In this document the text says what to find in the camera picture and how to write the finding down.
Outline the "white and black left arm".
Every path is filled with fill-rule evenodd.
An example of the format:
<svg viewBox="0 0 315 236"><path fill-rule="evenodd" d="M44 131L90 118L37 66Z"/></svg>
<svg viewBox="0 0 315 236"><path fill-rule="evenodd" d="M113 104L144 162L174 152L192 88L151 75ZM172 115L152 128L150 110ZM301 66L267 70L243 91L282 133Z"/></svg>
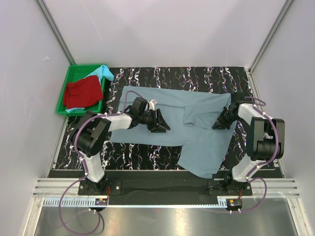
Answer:
<svg viewBox="0 0 315 236"><path fill-rule="evenodd" d="M87 111L72 132L71 141L79 160L83 163L84 175L80 184L84 189L100 195L108 190L107 178L102 168L99 152L107 134L116 130L128 130L142 124L152 133L171 130L161 110L155 108L156 100L136 97L131 105L124 104L116 114L97 114Z"/></svg>

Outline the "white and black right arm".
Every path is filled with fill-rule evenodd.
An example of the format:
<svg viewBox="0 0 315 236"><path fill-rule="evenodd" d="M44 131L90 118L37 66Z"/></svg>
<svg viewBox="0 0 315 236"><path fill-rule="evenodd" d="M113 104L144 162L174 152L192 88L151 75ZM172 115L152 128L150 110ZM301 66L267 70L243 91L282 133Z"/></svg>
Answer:
<svg viewBox="0 0 315 236"><path fill-rule="evenodd" d="M213 124L214 130L230 129L232 123L243 120L250 126L247 134L246 155L228 171L217 186L208 186L228 195L236 195L250 189L253 175L262 167L282 158L284 154L285 121L272 118L262 112L258 106L266 103L258 98L245 96L241 92L231 95L231 103L224 107Z"/></svg>

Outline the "grey-blue polo shirt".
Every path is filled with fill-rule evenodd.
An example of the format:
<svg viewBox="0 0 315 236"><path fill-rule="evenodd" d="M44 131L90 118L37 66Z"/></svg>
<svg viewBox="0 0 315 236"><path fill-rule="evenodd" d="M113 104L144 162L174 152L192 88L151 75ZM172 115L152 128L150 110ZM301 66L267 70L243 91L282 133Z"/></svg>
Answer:
<svg viewBox="0 0 315 236"><path fill-rule="evenodd" d="M119 110L124 102L132 104L136 94L148 101L157 100L156 107L170 127L166 133L151 133L140 124L129 130L115 130L110 141L155 146L181 146L178 165L201 178L212 178L227 154L236 123L230 129L213 130L216 119L231 102L229 93L184 91L164 88L123 88Z"/></svg>

